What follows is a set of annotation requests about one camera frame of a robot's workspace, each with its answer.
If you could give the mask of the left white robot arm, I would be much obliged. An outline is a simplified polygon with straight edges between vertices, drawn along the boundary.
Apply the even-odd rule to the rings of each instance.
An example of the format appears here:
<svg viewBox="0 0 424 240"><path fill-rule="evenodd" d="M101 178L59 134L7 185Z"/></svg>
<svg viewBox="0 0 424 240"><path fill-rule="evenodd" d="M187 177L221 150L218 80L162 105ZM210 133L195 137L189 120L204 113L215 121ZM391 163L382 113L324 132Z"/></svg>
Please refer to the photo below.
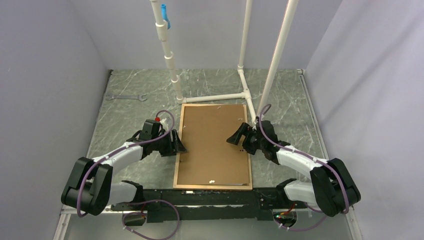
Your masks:
<svg viewBox="0 0 424 240"><path fill-rule="evenodd" d="M61 203L75 208L80 217L97 216L107 206L121 203L131 210L139 209L145 201L143 186L130 180L112 180L115 174L153 152L159 152L161 157L187 152L173 124L166 125L158 117L146 120L142 129L117 149L98 157L77 159Z"/></svg>

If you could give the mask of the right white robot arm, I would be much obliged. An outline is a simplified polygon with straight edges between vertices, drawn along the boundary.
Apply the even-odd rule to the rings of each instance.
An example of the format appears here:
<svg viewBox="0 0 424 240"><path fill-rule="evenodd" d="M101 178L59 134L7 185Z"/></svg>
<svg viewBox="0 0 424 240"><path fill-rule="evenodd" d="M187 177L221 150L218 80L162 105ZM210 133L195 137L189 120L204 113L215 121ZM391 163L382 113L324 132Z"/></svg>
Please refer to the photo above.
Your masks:
<svg viewBox="0 0 424 240"><path fill-rule="evenodd" d="M268 120L262 120L254 127L243 122L226 142L241 144L250 155L260 150L267 160L289 167L308 179L304 182L290 178L276 186L275 200L282 208L303 202L328 217L334 217L361 200L361 193L341 159L314 157L280 141Z"/></svg>

